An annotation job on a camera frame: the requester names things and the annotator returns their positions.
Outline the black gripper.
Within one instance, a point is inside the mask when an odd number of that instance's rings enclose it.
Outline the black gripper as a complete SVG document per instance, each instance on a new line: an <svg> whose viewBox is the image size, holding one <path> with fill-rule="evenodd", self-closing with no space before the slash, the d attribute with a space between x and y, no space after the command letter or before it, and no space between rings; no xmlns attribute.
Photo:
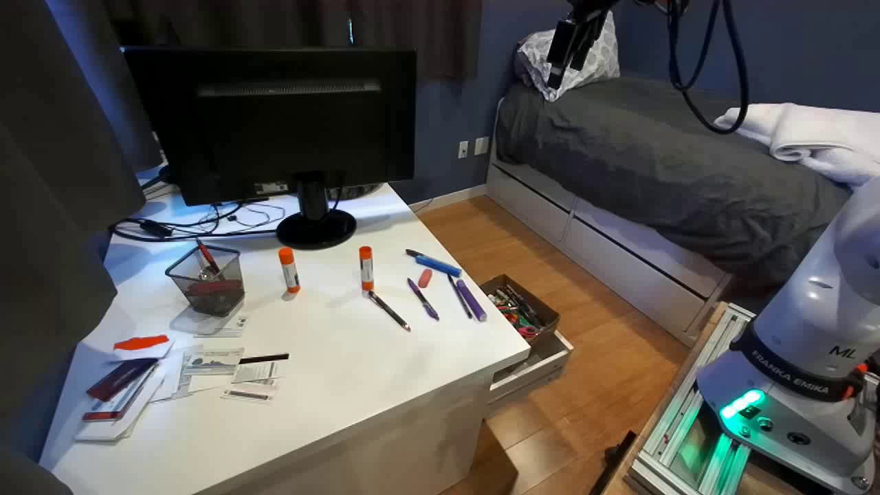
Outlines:
<svg viewBox="0 0 880 495"><path fill-rule="evenodd" d="M615 0L567 0L572 10L556 23L548 51L548 85L559 88L567 69L582 69L589 48L601 32L605 17Z"/></svg>

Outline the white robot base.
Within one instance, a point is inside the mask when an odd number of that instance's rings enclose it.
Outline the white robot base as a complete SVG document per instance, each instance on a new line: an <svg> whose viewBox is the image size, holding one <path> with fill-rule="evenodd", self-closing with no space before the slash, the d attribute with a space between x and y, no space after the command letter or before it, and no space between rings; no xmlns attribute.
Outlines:
<svg viewBox="0 0 880 495"><path fill-rule="evenodd" d="M880 179L861 183L728 348L699 370L721 428L824 490L875 483Z"/></svg>

